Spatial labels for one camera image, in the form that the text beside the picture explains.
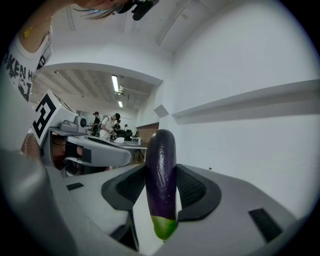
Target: purple eggplant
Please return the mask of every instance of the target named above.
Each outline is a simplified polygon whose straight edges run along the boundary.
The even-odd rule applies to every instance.
[[[177,158],[174,135],[165,129],[152,135],[146,152],[145,188],[155,234],[167,240],[177,227]]]

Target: white ceiling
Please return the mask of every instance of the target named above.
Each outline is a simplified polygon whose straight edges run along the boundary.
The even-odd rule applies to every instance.
[[[37,103],[50,89],[57,95],[73,94],[107,101],[125,108],[138,110],[155,85],[131,77],[118,76],[118,85],[124,87],[123,95],[115,95],[112,74],[101,71],[68,69],[57,73],[43,67],[33,81],[31,101]]]
[[[77,5],[60,10],[53,18],[54,31],[115,30],[153,41],[174,53],[188,37],[209,18],[236,0],[160,0],[141,20],[132,13],[116,14],[106,19],[83,17]]]

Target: white t-shirt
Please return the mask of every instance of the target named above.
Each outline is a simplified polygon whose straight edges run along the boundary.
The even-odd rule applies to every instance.
[[[114,121],[111,120],[111,116],[107,116],[105,119],[103,119],[101,126],[105,126],[107,131],[101,128],[100,139],[108,140],[111,137],[110,130],[114,125],[115,124],[114,124]]]
[[[5,70],[14,88],[21,93],[27,102],[30,101],[33,78],[37,72],[39,62],[43,66],[51,56],[51,36],[52,29],[44,38],[39,49],[34,53],[30,53],[24,49],[18,35],[16,35],[1,63],[1,70]]]

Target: fluorescent light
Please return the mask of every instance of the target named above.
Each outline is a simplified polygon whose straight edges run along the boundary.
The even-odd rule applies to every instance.
[[[113,88],[115,92],[119,92],[119,86],[118,86],[118,78],[116,75],[112,76],[112,82],[113,82]]]

